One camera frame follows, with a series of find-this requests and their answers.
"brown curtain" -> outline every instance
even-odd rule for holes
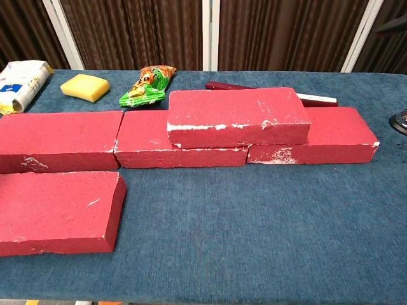
[[[42,0],[1,0],[0,7],[0,70],[8,62],[28,59],[69,69]]]
[[[87,69],[202,69],[201,0],[62,0]]]
[[[219,70],[340,71],[368,0],[221,0]]]
[[[354,72],[407,74],[407,31],[377,37],[386,22],[407,14],[407,0],[385,0],[356,61]]]

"black object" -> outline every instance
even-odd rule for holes
[[[383,24],[377,31],[377,36],[389,36],[407,30],[407,15]],[[407,135],[407,109],[389,119],[390,126],[403,135]]]

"snack bag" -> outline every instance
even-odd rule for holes
[[[137,107],[163,100],[165,89],[176,70],[168,65],[152,65],[141,69],[139,80],[119,99],[120,106]]]

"blue table surface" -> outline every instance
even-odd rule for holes
[[[118,110],[139,76],[83,71],[111,84],[91,104],[59,89],[78,72],[56,70],[28,111]],[[209,80],[336,97],[358,109],[379,150],[360,165],[121,168],[115,251],[0,258],[0,297],[407,304],[407,137],[388,124],[407,108],[407,76],[178,71],[168,92]]]

